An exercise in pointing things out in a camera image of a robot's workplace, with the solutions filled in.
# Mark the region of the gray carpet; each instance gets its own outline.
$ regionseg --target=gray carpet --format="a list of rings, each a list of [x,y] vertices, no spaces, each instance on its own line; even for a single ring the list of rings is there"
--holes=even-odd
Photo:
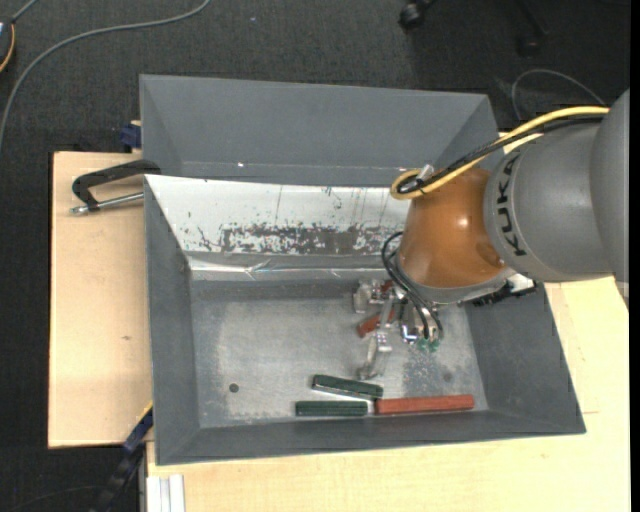
[[[0,14],[23,1],[0,0]],[[86,510],[96,490],[86,487],[102,485],[119,456],[114,448],[45,449],[51,151],[123,151],[117,136],[139,116],[140,73],[483,92],[502,128],[517,123],[510,88],[527,69],[567,73],[608,103],[629,87],[630,5],[534,3],[551,34],[528,60],[515,53],[522,20],[506,0],[441,0],[410,35],[396,23],[401,0],[214,0],[184,23],[99,36],[43,62],[20,91],[0,155],[0,511],[78,487],[17,510]],[[41,0],[18,23],[17,59],[0,75],[0,109],[21,70],[55,42],[197,4]],[[533,116],[592,100],[539,75],[522,81],[518,102]],[[133,489],[121,509],[135,503]]]

